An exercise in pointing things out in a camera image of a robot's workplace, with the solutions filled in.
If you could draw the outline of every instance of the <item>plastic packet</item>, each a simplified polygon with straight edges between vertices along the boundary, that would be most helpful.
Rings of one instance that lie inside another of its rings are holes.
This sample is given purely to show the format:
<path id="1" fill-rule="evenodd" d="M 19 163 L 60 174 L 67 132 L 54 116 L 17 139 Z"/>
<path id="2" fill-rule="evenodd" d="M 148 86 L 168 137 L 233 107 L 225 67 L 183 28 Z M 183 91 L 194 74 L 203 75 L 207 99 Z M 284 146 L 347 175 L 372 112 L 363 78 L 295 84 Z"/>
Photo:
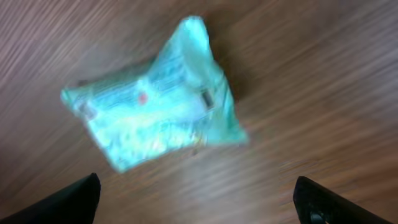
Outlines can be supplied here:
<path id="1" fill-rule="evenodd" d="M 146 69 L 66 88 L 61 99 L 119 172 L 185 146 L 247 141 L 200 17 L 184 19 Z"/>

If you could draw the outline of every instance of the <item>wooden floor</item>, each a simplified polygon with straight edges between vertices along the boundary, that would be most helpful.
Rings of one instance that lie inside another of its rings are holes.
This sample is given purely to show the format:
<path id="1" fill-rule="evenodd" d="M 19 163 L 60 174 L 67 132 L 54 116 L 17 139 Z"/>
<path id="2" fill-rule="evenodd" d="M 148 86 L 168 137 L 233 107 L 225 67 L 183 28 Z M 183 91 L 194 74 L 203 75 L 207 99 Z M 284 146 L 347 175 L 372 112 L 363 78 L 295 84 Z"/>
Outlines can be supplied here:
<path id="1" fill-rule="evenodd" d="M 300 175 L 398 223 L 397 11 L 394 0 L 0 1 L 0 218 L 96 172 L 95 223 L 298 223 Z M 251 143 L 117 174 L 59 92 L 153 57 L 192 14 Z"/>

